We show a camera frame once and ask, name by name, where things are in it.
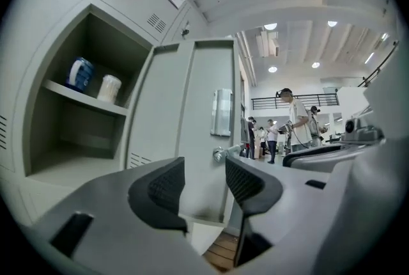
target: locker vent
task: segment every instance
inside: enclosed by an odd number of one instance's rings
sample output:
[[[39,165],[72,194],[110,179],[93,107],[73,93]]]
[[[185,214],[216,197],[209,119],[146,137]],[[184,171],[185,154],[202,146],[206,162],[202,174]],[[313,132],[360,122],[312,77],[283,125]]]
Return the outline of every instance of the locker vent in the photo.
[[[130,162],[129,162],[129,167],[130,168],[135,168],[137,166],[142,166],[145,164],[149,164],[151,160],[141,157],[140,155],[137,155],[135,153],[130,153]]]
[[[166,23],[155,14],[149,17],[148,24],[155,28],[159,33],[163,32],[166,28]]]
[[[6,133],[7,133],[7,119],[0,115],[0,150],[7,149]]]

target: white container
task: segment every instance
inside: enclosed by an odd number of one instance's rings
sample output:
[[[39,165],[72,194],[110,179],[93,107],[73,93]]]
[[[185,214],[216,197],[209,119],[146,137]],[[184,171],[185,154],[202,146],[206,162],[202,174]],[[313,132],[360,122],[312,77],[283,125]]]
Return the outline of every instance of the white container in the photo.
[[[115,76],[105,75],[97,99],[115,104],[116,95],[121,85],[122,82]]]

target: recessed light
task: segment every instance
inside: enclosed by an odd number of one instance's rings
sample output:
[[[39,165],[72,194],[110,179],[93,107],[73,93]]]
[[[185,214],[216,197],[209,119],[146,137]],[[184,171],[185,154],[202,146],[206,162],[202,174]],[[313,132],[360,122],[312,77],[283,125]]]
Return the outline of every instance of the recessed light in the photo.
[[[264,28],[267,31],[272,31],[273,29],[275,29],[277,27],[277,23],[275,22],[274,24],[269,24],[269,25],[264,25]]]
[[[372,56],[373,56],[374,54],[375,54],[375,52],[372,52],[371,55],[366,59],[365,63],[367,63],[367,62],[372,58]]]

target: wooden floor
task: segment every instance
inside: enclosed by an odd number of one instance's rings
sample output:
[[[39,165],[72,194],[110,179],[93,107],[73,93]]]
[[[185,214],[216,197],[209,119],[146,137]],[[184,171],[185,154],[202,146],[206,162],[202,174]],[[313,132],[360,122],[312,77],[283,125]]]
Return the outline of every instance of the wooden floor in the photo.
[[[238,237],[222,232],[203,256],[217,270],[227,272],[233,268],[237,244]]]

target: blue container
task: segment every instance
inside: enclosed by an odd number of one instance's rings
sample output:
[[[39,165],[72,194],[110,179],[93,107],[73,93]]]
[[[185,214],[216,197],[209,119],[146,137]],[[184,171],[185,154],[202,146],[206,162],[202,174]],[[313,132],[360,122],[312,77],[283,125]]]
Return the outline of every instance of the blue container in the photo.
[[[88,60],[78,57],[68,72],[65,86],[83,92],[94,75],[94,66]]]

